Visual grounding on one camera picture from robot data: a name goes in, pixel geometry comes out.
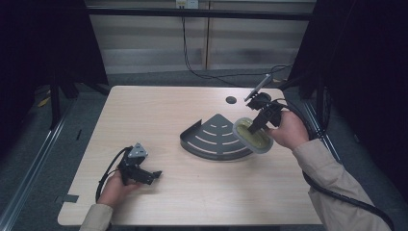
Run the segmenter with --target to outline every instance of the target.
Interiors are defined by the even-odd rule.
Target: person's left hand
[[[123,185],[120,171],[117,170],[113,176],[108,178],[105,188],[96,203],[115,208],[124,200],[127,194],[137,190],[141,185],[140,182],[132,182],[127,186]]]

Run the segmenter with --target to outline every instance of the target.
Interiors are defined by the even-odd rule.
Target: wooden table
[[[250,89],[114,87],[93,131],[64,203],[61,225],[80,225],[94,203],[98,181],[116,153],[140,142],[149,155],[141,167],[163,174],[131,193],[115,210],[120,225],[319,224],[295,157],[275,143],[266,154],[215,162],[192,155],[180,134],[215,114],[231,122],[254,118],[243,99]],[[262,90],[283,98],[280,90]],[[238,102],[228,104],[234,96]]]

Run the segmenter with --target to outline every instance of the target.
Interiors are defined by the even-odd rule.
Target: black curtain
[[[85,6],[83,0],[0,2],[2,154],[33,105],[36,87],[55,81],[75,96],[74,82],[108,84],[89,16],[53,10]]]
[[[317,14],[334,17],[310,23],[291,78],[321,74],[337,109],[408,201],[408,3],[353,4],[317,2]],[[311,74],[300,86],[303,96],[317,85]]]

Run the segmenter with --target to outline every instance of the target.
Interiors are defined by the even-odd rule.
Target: wall
[[[88,6],[175,8],[175,1],[99,1]],[[314,1],[200,1],[199,9],[310,13]],[[186,70],[180,17],[92,15],[108,74]],[[292,64],[308,22],[186,18],[193,69]]]

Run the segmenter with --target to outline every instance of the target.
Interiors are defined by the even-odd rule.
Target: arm
[[[96,204],[92,205],[81,225],[80,231],[104,231],[111,221],[114,208],[120,204],[127,194],[138,189],[140,183],[124,186],[120,171],[111,176]]]
[[[319,140],[309,141],[302,121],[283,112],[281,126],[268,133],[293,151],[300,167],[319,185],[372,205],[361,185],[336,162]],[[309,196],[327,230],[390,230],[378,216],[310,189]]]

